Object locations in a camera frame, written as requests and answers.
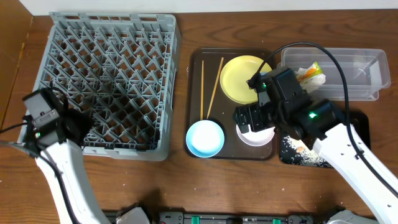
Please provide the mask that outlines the white bowl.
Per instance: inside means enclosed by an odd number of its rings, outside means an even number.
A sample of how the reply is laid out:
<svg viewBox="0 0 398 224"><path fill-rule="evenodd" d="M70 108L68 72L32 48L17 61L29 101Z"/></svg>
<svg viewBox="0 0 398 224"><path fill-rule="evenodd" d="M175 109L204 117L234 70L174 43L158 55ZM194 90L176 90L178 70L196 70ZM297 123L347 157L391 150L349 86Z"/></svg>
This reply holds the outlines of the white bowl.
<svg viewBox="0 0 398 224"><path fill-rule="evenodd" d="M249 146L259 147L264 146L272 141L274 137L274 128L268 128L259 132L249 131L247 133L242 133L236 125L236 132L240 140Z"/></svg>

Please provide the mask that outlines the rice food scraps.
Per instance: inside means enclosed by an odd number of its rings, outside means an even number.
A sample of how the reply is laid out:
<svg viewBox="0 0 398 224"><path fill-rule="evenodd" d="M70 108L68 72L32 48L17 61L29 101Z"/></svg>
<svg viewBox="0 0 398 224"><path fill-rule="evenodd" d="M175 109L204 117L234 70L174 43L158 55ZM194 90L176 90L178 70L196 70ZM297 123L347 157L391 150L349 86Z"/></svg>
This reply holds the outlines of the rice food scraps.
<svg viewBox="0 0 398 224"><path fill-rule="evenodd" d="M280 139L280 160L285 164L330 167L326 160L322 159L314 150L310 150L302 141L282 135Z"/></svg>

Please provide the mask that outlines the white tissue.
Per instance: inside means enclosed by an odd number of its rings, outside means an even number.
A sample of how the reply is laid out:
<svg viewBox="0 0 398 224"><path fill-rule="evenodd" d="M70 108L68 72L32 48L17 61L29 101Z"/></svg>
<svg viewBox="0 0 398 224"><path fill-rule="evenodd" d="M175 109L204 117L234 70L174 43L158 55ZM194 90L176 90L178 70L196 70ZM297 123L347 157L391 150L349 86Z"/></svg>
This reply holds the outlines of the white tissue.
<svg viewBox="0 0 398 224"><path fill-rule="evenodd" d="M295 74L296 78L299 80L301 87L306 90L308 93L311 93L317 89L319 89L325 82L326 76L322 73L315 75L311 78L305 78L304 75L309 70L304 68L299 68Z"/></svg>

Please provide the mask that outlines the green orange snack wrapper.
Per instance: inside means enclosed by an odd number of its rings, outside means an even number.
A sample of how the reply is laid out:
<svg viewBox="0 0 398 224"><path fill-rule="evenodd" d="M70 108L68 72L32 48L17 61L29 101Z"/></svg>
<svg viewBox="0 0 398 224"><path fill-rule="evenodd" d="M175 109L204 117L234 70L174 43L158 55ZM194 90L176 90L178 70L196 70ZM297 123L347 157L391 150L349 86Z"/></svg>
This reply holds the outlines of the green orange snack wrapper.
<svg viewBox="0 0 398 224"><path fill-rule="evenodd" d="M304 69L304 68L299 68L295 74L300 83L309 80L310 78L313 78L317 75L320 75L323 73L323 70L319 66L318 62L314 62L310 67Z"/></svg>

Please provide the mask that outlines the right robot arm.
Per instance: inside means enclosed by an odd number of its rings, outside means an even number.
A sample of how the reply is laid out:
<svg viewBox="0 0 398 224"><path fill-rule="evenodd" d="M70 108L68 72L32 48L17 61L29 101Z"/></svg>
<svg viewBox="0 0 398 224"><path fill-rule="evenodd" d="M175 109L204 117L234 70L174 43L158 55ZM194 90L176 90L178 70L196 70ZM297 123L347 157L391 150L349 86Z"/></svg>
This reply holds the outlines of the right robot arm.
<svg viewBox="0 0 398 224"><path fill-rule="evenodd" d="M313 150L350 184L379 223L397 223L397 177L372 153L349 114L330 100L313 101L295 72L280 67L248 80L258 101L235 109L242 133L276 128L291 138L314 139Z"/></svg>

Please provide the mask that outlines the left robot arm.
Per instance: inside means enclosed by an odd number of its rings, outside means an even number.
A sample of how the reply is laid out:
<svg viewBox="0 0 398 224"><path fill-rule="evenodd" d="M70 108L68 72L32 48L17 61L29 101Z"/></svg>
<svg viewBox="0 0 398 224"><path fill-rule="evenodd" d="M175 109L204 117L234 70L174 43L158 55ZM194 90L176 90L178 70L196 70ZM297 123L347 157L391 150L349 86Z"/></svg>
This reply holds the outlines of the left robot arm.
<svg viewBox="0 0 398 224"><path fill-rule="evenodd" d="M41 88L23 97L29 112L24 148L49 184L61 223L108 223L83 162L81 146L93 120L60 101L56 91Z"/></svg>

